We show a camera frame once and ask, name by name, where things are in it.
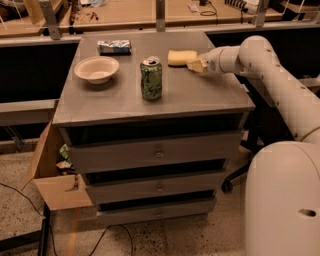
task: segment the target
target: bowl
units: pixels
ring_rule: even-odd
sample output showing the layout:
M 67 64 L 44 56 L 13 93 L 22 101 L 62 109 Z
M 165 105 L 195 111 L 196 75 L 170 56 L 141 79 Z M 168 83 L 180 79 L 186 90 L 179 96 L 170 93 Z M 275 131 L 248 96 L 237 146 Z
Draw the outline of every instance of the bowl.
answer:
M 74 68 L 77 77 L 91 84 L 103 84 L 119 69 L 119 62 L 105 56 L 95 56 L 80 61 Z

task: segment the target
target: speckled floor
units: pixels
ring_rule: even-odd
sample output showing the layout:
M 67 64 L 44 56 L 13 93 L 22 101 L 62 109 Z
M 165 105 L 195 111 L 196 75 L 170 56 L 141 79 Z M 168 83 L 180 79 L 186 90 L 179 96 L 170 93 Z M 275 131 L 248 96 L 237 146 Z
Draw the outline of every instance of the speckled floor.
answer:
M 239 150 L 228 164 L 228 172 L 246 162 Z M 19 189 L 32 152 L 7 153 L 0 150 L 0 182 Z M 135 256 L 240 256 L 244 255 L 245 176 L 234 181 L 232 193 L 217 192 L 213 212 L 190 217 L 115 226 L 108 229 L 93 255 L 130 256 L 132 238 Z M 43 200 L 31 182 L 22 191 L 42 212 Z M 16 191 L 0 185 L 0 240 L 36 231 L 42 217 Z M 87 256 L 93 251 L 105 227 L 96 221 L 96 208 L 54 211 L 51 226 L 56 255 Z M 37 255 L 32 244 L 0 255 Z M 49 235 L 47 255 L 55 255 Z

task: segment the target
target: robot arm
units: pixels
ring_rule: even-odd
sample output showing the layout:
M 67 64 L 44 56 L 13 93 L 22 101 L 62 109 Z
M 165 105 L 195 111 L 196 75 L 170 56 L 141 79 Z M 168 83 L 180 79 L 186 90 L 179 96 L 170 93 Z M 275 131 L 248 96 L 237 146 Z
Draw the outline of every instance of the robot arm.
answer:
M 281 66 L 263 37 L 199 58 L 188 68 L 261 79 L 296 139 L 268 145 L 252 160 L 245 195 L 246 255 L 320 255 L 319 98 Z
M 281 66 L 264 37 L 249 37 L 240 46 L 218 47 L 200 58 L 210 73 L 260 79 L 295 139 L 320 145 L 320 99 Z

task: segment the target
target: gray cabinet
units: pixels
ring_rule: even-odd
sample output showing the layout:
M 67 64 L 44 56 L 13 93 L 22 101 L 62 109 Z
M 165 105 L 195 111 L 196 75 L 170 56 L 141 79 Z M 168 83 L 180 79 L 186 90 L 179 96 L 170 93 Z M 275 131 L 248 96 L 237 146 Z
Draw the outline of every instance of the gray cabinet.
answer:
M 53 120 L 97 218 L 115 225 L 212 211 L 254 104 L 231 74 L 167 65 L 169 49 L 213 48 L 202 32 L 84 36 L 73 67 L 97 55 L 98 40 L 120 38 L 131 40 L 133 51 L 114 56 L 120 69 L 113 80 L 92 86 L 70 69 Z M 163 65 L 163 94 L 153 102 L 141 96 L 139 73 L 151 53 Z

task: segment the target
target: cabinet top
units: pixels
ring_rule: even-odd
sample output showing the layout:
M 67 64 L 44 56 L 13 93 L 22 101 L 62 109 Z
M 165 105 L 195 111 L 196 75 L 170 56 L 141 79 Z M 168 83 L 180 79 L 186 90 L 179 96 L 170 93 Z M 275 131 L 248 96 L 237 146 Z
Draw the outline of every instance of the cabinet top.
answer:
M 74 74 L 83 59 L 98 56 L 100 40 L 130 40 L 132 54 L 112 56 L 120 63 L 112 80 L 93 85 Z M 214 48 L 204 32 L 127 32 L 85 35 L 81 39 L 53 119 L 57 127 L 107 124 L 153 118 L 250 111 L 254 104 L 233 74 L 195 73 L 168 66 L 169 50 Z M 141 94 L 140 63 L 147 56 L 162 63 L 162 97 L 147 101 Z

